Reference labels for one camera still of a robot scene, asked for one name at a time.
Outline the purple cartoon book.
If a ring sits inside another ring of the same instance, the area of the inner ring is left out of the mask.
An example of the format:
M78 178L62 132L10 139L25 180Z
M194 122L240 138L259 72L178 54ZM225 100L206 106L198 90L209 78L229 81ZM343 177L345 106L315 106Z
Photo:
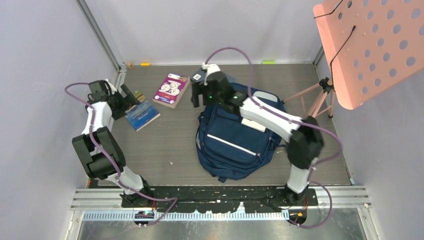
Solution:
M152 101L175 109L190 81L187 76L169 73L153 95Z

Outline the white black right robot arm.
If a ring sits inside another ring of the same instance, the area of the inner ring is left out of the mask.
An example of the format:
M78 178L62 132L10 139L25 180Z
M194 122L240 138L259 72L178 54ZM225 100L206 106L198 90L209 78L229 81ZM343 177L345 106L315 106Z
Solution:
M241 180L267 165L285 142L291 169L283 199L299 205L324 147L316 119L286 113L275 94L233 82L222 71L199 70L191 88L193 106L204 105L195 136L201 166L220 182Z

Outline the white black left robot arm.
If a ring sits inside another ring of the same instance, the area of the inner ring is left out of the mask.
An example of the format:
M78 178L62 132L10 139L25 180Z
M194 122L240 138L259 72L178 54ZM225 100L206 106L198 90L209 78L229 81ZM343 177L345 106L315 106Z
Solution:
M109 129L110 120L125 117L141 102L125 84L116 88L108 79L102 79L87 86L87 100L70 93L69 86L64 89L85 105L88 114L84 130L71 141L85 173L91 179L105 180L121 188L120 197L125 203L148 207L154 199L149 184L127 166L125 155Z

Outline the navy blue backpack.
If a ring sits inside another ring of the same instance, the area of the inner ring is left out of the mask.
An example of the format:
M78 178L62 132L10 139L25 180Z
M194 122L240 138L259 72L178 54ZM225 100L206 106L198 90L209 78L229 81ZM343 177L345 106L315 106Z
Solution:
M195 136L201 166L219 182L241 180L271 162L283 141L277 133L245 125L245 119L219 104L206 105L197 117Z

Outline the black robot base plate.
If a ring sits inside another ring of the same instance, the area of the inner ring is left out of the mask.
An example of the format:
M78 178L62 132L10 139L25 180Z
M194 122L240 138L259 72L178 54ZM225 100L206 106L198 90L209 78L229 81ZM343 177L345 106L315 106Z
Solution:
M152 186L152 196L157 199L177 198L172 213L234 213L244 207L246 213L276 213L279 210L317 206L316 191L306 190L302 200L290 203L283 186Z

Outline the blue green landscape book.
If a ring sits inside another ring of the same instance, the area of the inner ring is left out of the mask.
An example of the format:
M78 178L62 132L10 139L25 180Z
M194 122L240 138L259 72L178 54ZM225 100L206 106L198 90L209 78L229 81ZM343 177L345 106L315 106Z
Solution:
M126 112L125 118L133 129L138 132L147 124L160 117L161 114L142 93L136 98L140 104L131 107Z

